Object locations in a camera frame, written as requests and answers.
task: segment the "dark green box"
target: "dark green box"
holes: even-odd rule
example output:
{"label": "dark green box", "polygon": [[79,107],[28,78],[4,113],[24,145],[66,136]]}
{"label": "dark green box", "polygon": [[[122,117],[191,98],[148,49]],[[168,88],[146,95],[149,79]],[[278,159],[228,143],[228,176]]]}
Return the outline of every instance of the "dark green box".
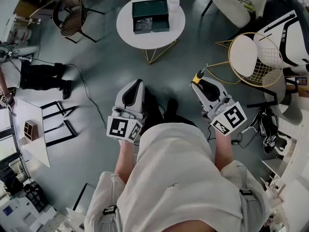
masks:
{"label": "dark green box", "polygon": [[[149,0],[132,3],[133,32],[135,34],[169,31],[169,8],[167,0]],[[147,28],[138,30],[140,20],[151,19]]]}

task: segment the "gold table leg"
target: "gold table leg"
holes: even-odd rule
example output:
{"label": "gold table leg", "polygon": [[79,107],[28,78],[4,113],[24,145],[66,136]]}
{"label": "gold table leg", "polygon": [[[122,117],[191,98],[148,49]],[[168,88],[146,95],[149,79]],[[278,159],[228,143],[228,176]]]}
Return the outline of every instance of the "gold table leg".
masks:
{"label": "gold table leg", "polygon": [[146,62],[147,64],[152,64],[157,58],[159,58],[163,53],[165,53],[167,50],[169,50],[173,45],[175,45],[177,43],[177,40],[174,40],[173,43],[171,43],[163,52],[161,52],[157,57],[155,57],[155,53],[156,53],[156,50],[154,50],[154,53],[153,53],[153,56],[151,57],[151,60],[149,61],[149,58],[148,58],[148,54],[147,54],[147,50],[145,49],[142,49],[142,52],[145,56],[145,59],[146,59]]}

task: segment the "person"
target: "person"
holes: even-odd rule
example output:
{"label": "person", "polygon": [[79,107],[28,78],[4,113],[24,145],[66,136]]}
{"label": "person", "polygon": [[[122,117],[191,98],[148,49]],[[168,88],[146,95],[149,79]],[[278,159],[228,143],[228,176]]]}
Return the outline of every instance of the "person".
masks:
{"label": "person", "polygon": [[[201,130],[176,114],[176,100],[169,100],[162,117],[155,97],[146,97],[147,92],[137,163],[133,143],[122,142],[114,173],[100,176],[85,232],[247,231],[239,194],[243,165],[233,158],[230,137],[216,130],[213,159]],[[259,231],[269,203],[261,184],[245,171],[246,186],[260,201],[254,219],[263,211],[263,219],[249,228]]]}
{"label": "person", "polygon": [[71,81],[62,80],[65,66],[60,63],[52,65],[22,65],[19,59],[7,59],[0,65],[0,87],[10,97],[9,87],[21,89],[48,90],[58,88],[62,99],[71,94]]}

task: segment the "wicker chair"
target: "wicker chair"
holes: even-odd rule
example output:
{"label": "wicker chair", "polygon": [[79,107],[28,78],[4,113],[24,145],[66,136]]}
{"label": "wicker chair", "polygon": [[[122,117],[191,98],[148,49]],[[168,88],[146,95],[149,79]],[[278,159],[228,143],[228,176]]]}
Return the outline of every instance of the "wicker chair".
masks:
{"label": "wicker chair", "polygon": [[[58,18],[58,14],[62,5],[65,5],[65,10],[69,12],[69,15],[64,19],[64,21],[60,21]],[[82,25],[86,21],[87,18],[87,11],[93,11],[99,14],[105,14],[100,11],[87,9],[84,7],[82,0],[59,0],[55,5],[53,11],[53,22],[54,24],[61,29],[61,35],[74,42],[76,41],[70,39],[69,37],[74,35],[75,33],[79,32],[83,36],[87,37],[88,39],[92,40],[93,42],[97,42],[94,39],[90,38],[88,35],[84,34],[82,31]]]}

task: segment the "gray floor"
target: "gray floor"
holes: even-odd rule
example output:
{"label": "gray floor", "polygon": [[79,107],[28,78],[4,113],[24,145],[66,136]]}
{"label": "gray floor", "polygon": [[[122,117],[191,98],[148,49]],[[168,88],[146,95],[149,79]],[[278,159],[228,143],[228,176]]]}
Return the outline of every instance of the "gray floor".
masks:
{"label": "gray floor", "polygon": [[[128,82],[141,78],[164,107],[170,97],[176,98],[179,115],[193,121],[206,135],[208,125],[201,118],[201,108],[189,84],[206,63],[227,61],[227,49],[214,43],[229,38],[238,29],[214,5],[200,20],[209,0],[181,0],[186,25],[179,42],[157,62],[148,66],[142,52],[126,44],[116,30],[117,15],[128,1],[84,1],[86,7],[106,12],[106,15],[88,13],[83,26],[84,33],[100,39],[98,43],[74,35],[73,38],[79,40],[78,44],[74,44],[60,35],[52,20],[43,22],[39,58],[76,64],[82,70],[91,97],[99,105],[105,120],[111,114],[117,92]],[[215,68],[214,71],[223,79],[235,80],[228,66]],[[76,68],[69,67],[64,78],[74,80],[72,96],[63,102],[63,106],[79,106],[68,117],[79,135],[48,148],[50,168],[35,158],[27,162],[27,167],[31,177],[42,186],[50,203],[65,214],[65,208],[73,207],[85,183],[95,187],[103,171],[114,170],[119,143],[105,136],[106,130],[95,106],[86,97]],[[248,117],[248,123],[232,134],[232,138],[235,138],[252,121],[257,111],[247,109],[246,104],[262,102],[263,95],[242,84],[225,85],[225,88],[234,100],[240,102]],[[56,89],[19,90],[17,96],[35,105],[61,100],[61,92]],[[247,132],[242,145],[246,145],[252,136],[253,131]],[[210,145],[214,151],[215,140],[210,141]],[[275,152],[265,154],[259,136],[247,148],[234,146],[233,150],[235,158],[243,162],[256,178],[268,176],[268,168],[261,160],[273,158]]]}

